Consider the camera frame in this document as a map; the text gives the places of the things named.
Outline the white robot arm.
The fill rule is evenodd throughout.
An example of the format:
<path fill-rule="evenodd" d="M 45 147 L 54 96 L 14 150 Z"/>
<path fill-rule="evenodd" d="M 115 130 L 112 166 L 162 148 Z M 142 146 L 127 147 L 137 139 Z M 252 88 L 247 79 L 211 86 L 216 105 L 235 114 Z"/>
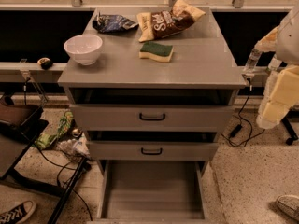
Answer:
<path fill-rule="evenodd" d="M 299 4 L 255 48 L 262 52 L 274 51 L 277 59 L 287 64 L 282 71 L 272 71 L 269 75 L 258 110 L 258 126 L 272 129 L 299 101 Z"/>

